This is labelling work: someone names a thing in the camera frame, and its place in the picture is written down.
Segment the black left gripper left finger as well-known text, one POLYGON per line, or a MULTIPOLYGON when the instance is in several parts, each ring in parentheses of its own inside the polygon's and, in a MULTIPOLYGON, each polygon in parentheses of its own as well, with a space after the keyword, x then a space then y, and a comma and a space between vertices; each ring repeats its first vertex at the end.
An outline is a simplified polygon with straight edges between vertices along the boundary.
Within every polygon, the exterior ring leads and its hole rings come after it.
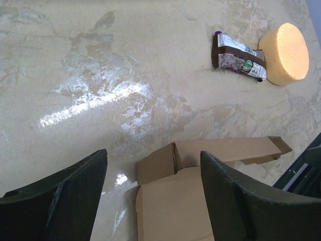
POLYGON ((107 151, 1 197, 1 240, 90 240, 107 151))

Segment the brown cardboard box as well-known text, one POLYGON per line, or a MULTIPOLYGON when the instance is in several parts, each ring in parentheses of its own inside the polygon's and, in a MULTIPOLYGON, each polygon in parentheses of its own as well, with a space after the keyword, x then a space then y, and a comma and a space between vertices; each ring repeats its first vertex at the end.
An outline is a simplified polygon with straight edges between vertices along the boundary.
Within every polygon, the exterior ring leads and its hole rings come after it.
POLYGON ((291 152, 276 136, 174 141, 140 161, 108 154, 92 240, 213 240, 200 153, 233 167, 260 167, 291 152))

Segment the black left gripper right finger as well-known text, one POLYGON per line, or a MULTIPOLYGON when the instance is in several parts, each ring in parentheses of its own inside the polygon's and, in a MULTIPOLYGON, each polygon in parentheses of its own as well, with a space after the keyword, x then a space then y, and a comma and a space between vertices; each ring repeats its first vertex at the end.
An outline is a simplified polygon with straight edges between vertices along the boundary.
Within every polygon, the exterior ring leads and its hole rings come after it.
POLYGON ((206 151, 200 164, 215 240, 320 240, 320 199, 268 186, 206 151))

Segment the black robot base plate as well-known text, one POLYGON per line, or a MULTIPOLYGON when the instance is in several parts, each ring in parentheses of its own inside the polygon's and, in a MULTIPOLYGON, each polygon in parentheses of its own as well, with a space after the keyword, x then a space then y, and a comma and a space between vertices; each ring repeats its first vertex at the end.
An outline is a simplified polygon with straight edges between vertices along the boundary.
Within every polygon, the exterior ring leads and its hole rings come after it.
POLYGON ((313 140, 273 187, 298 195, 320 198, 320 135, 313 140))

